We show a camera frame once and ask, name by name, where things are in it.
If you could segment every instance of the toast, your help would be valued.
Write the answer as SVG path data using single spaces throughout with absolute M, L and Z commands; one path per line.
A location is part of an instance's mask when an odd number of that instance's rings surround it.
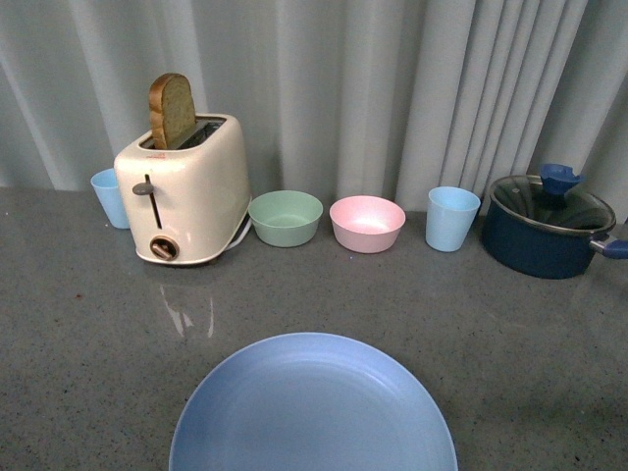
M 181 74 L 163 74 L 148 93 L 150 128 L 156 149 L 177 149 L 196 125 L 189 81 Z

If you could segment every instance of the blue plate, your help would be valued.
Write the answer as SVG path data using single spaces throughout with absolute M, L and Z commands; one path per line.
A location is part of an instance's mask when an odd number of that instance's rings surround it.
M 171 471 L 457 471 L 440 410 L 380 350 L 329 334 L 254 343 L 183 409 Z

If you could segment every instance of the pink bowl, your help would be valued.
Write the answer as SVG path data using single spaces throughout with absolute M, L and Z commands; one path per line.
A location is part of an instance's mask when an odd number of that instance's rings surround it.
M 334 235 L 340 245 L 360 253 L 391 248 L 405 223 L 403 210 L 377 196 L 349 196 L 330 209 Z

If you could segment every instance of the navy blue pot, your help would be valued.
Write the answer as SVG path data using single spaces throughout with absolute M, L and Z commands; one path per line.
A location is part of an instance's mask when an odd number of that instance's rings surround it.
M 583 274 L 596 252 L 628 258 L 628 241 L 603 242 L 615 225 L 612 209 L 590 193 L 572 191 L 548 195 L 534 176 L 495 182 L 482 230 L 484 247 L 503 265 L 544 279 Z

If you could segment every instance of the green bowl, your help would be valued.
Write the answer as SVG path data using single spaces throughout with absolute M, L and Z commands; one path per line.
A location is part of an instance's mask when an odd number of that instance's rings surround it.
M 284 189 L 255 198 L 248 214 L 262 241 L 276 247 L 296 247 L 316 234 L 323 204 L 311 194 Z

